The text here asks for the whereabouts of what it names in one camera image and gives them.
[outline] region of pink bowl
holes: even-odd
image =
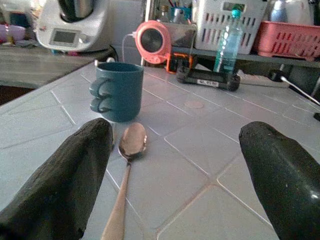
[[[25,37],[26,29],[22,26],[9,26],[9,34],[13,36],[15,41],[23,40]],[[7,33],[5,25],[0,25],[0,43],[5,43],[7,41]]]

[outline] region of white basket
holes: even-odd
[[[265,14],[268,2],[263,0],[197,0],[193,5],[196,9],[194,20],[197,34],[194,47],[200,50],[216,51],[219,47],[221,31],[232,19],[231,11],[224,7],[232,4],[244,4],[241,14],[243,36],[240,42],[239,54],[249,54],[254,44],[261,20]]]

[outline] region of food processor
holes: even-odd
[[[105,50],[110,44],[109,0],[48,0],[36,37],[48,49],[66,52]]]

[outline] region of spoon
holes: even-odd
[[[146,149],[147,133],[140,123],[131,124],[124,132],[119,143],[119,153],[127,160],[122,184],[101,240],[123,240],[125,236],[125,204],[129,173],[134,159]]]

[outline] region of plastic water bottle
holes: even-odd
[[[217,73],[232,74],[236,63],[236,57],[243,30],[241,27],[241,11],[233,9],[232,20],[222,31],[219,48],[216,53],[213,71]]]

